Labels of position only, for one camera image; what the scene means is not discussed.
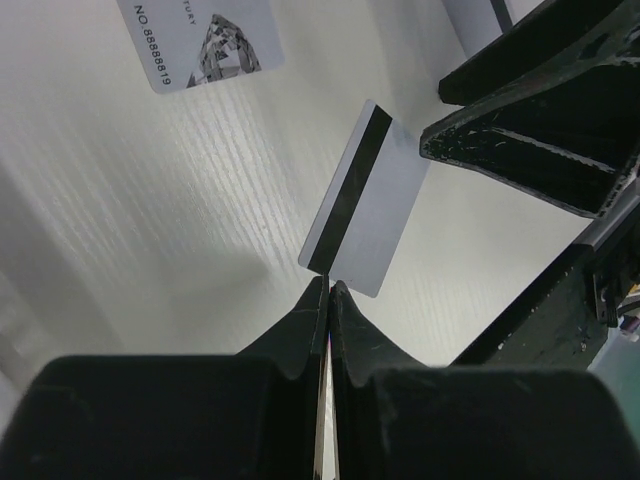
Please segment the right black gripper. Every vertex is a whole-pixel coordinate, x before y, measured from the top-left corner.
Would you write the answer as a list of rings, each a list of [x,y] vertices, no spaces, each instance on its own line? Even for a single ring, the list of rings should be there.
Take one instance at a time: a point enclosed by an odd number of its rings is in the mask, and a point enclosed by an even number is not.
[[[639,69],[597,66],[548,89],[494,94],[426,128],[420,153],[601,217],[639,170]],[[453,363],[585,369],[638,281],[633,182]]]

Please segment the silver card black stripe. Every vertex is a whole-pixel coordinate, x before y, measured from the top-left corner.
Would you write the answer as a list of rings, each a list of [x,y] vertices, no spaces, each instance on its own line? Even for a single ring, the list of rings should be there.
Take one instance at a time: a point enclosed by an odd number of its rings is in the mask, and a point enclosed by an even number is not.
[[[366,101],[298,264],[377,297],[429,166],[412,134],[374,101]]]

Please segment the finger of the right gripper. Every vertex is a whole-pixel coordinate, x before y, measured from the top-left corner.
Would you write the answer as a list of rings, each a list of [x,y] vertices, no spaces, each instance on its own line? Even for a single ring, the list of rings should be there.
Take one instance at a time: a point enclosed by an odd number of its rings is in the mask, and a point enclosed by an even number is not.
[[[544,1],[439,81],[440,99],[467,106],[514,82],[586,36],[622,0]]]

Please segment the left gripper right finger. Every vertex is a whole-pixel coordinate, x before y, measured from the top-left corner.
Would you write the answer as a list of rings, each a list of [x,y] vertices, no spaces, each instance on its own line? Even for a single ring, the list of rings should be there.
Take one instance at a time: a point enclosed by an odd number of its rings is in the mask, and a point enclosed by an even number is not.
[[[329,297],[340,479],[635,479],[611,393],[577,370],[432,368]]]

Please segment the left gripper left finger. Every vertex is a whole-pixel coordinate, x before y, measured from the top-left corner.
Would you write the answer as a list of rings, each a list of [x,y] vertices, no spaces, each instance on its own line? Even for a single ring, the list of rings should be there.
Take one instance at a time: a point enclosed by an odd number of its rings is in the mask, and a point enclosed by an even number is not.
[[[1,440],[5,479],[318,479],[325,280],[238,353],[66,356]]]

